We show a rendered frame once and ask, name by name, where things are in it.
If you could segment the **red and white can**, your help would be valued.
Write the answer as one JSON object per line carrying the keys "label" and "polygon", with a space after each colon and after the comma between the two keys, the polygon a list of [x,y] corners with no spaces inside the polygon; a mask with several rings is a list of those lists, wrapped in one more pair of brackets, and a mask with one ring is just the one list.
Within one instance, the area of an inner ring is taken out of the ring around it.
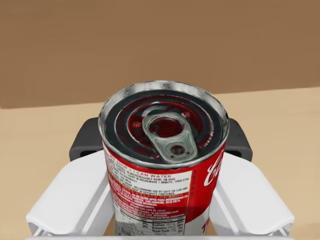
{"label": "red and white can", "polygon": [[203,236],[230,121],[210,93],[147,81],[112,95],[98,116],[118,236]]}

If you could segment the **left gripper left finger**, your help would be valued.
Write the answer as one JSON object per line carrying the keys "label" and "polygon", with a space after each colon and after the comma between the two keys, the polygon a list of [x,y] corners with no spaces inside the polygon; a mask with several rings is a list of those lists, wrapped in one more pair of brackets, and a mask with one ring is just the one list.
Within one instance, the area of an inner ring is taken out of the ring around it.
{"label": "left gripper left finger", "polygon": [[114,215],[96,117],[80,128],[69,158],[26,215],[34,237],[103,236]]}

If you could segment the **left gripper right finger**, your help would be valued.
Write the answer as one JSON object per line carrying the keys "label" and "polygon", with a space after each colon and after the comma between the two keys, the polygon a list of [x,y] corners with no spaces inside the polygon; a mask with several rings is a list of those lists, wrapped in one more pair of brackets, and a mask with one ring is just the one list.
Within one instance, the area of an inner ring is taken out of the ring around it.
{"label": "left gripper right finger", "polygon": [[209,219],[218,236],[287,237],[295,217],[252,163],[253,151],[239,123],[230,119]]}

